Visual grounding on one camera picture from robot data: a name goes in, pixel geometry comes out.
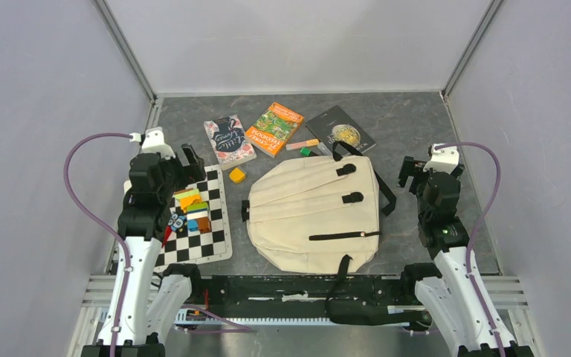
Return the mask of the cream canvas backpack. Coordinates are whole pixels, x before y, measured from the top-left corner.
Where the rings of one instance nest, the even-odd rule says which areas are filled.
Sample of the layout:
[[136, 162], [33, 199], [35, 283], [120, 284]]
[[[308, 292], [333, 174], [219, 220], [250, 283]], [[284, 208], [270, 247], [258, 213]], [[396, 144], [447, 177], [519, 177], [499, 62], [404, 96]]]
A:
[[349, 273], [378, 252], [382, 216], [396, 195], [354, 146], [338, 141], [331, 155], [283, 161], [251, 186], [242, 221], [262, 255], [281, 271]]

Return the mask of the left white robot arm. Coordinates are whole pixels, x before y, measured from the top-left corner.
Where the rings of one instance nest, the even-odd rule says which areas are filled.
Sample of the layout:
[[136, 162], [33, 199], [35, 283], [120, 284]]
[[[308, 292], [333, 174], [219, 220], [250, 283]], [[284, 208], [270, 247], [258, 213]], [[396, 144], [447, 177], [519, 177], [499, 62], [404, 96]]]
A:
[[174, 192], [205, 179], [204, 160], [182, 145], [188, 163], [144, 148], [130, 162], [123, 207], [117, 221], [119, 263], [109, 315], [97, 340], [82, 356], [165, 356], [165, 340], [184, 302], [204, 293], [195, 264], [166, 268], [153, 302], [149, 302], [154, 267], [171, 217]]

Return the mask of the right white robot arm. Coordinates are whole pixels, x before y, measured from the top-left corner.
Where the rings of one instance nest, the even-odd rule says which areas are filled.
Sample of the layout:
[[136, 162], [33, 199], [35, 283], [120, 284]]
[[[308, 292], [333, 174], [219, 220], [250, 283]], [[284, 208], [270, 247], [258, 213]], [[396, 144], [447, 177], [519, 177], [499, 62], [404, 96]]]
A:
[[452, 356], [532, 356], [503, 323], [468, 250], [457, 216], [462, 171], [458, 161], [404, 158], [398, 184], [416, 196], [419, 238], [432, 261], [404, 268], [400, 295], [424, 305]]

